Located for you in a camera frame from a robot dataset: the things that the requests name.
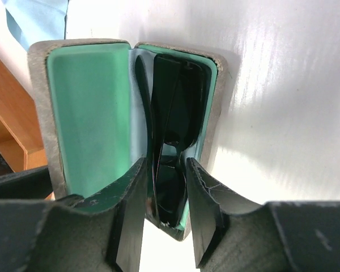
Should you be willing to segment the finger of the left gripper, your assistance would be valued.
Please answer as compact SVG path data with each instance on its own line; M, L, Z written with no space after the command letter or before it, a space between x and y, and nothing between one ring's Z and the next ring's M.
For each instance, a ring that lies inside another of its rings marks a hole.
M0 176L0 199L45 199L52 191L46 166Z

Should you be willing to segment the black sunglasses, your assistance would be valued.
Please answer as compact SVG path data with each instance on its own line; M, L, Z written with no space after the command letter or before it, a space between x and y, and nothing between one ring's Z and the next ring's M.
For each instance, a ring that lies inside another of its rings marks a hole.
M188 195L182 155L201 132L211 69L168 54L155 56L154 69L149 87L143 59L136 58L135 77L147 125L150 214L155 223L176 227Z

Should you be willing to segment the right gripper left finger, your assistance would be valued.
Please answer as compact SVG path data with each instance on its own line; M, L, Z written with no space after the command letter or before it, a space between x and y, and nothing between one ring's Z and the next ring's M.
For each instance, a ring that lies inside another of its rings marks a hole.
M58 199L71 214L56 270L138 271L146 194L147 160L140 158L97 193Z

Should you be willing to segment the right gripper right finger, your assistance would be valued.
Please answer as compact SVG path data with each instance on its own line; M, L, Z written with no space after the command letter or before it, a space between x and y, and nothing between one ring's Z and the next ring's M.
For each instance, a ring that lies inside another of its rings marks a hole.
M195 265L203 268L230 227L230 216L251 213L260 205L213 178L195 158L186 160L186 184Z

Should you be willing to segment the blue cleaning cloth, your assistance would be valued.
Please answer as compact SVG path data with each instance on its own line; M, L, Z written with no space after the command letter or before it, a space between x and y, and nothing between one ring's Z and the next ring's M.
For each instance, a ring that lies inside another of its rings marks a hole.
M130 79L130 161L135 163L145 157L147 152L147 126L145 110L135 77L135 60L140 56L146 73L148 94L151 98L154 75L155 53L145 49L134 48L129 51L129 79Z

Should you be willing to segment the grey glasses case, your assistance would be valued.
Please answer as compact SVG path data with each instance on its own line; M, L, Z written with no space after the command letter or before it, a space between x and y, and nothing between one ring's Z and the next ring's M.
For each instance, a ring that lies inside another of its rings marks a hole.
M28 52L31 80L42 139L55 196L87 198L123 176L130 161L129 51L198 61L211 69L203 125L198 140L182 155L207 166L229 74L226 59L217 53L151 42L131 46L127 41L78 39L42 41ZM188 195L176 227L155 223L150 214L150 186L145 216L173 237L190 232Z

